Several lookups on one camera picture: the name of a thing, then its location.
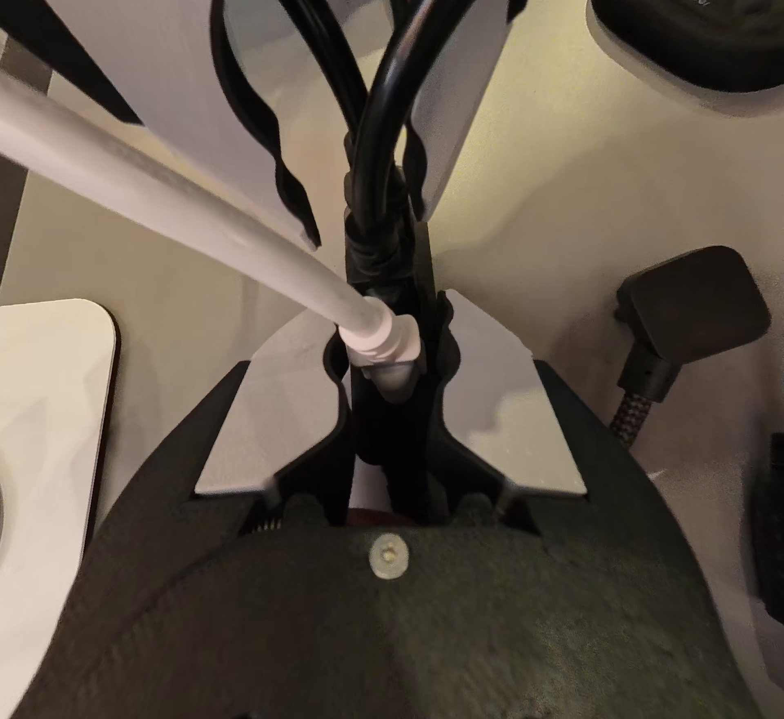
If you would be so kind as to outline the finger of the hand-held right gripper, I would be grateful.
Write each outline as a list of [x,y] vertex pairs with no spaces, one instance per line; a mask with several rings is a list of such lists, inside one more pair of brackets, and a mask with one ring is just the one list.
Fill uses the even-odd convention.
[[309,250],[307,193],[285,164],[278,118],[233,53],[224,0],[46,0],[140,118],[221,195]]
[[[409,0],[389,0],[394,27]],[[473,0],[424,79],[406,122],[403,175],[427,222],[445,192],[512,22],[528,0]]]

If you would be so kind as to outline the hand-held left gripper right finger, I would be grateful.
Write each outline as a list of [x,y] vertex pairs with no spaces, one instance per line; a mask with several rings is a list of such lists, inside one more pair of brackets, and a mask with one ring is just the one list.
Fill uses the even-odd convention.
[[502,518],[530,499],[583,502],[586,482],[532,352],[454,289],[437,296],[429,477],[445,514],[484,496]]

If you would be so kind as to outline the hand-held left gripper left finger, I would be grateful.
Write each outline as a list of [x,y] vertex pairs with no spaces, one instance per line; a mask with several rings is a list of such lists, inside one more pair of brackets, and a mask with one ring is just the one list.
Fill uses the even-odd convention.
[[194,494],[260,494],[269,512],[308,494],[343,525],[355,461],[347,372],[332,322],[304,310],[285,324],[253,354]]

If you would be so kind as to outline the black power strip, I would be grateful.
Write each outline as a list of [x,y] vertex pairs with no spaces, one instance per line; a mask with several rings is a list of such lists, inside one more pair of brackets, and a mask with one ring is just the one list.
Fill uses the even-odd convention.
[[439,380],[436,365],[443,323],[427,224],[415,223],[414,238],[412,277],[394,304],[417,319],[426,370],[412,396],[401,404],[384,400],[360,370],[352,368],[347,376],[358,457],[379,467],[393,483],[403,485],[414,485],[426,475],[427,433]]

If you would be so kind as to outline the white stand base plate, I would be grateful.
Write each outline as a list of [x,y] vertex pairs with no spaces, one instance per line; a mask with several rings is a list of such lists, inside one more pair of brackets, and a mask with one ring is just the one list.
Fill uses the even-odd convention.
[[59,613],[82,559],[118,341],[87,299],[2,306],[2,623]]

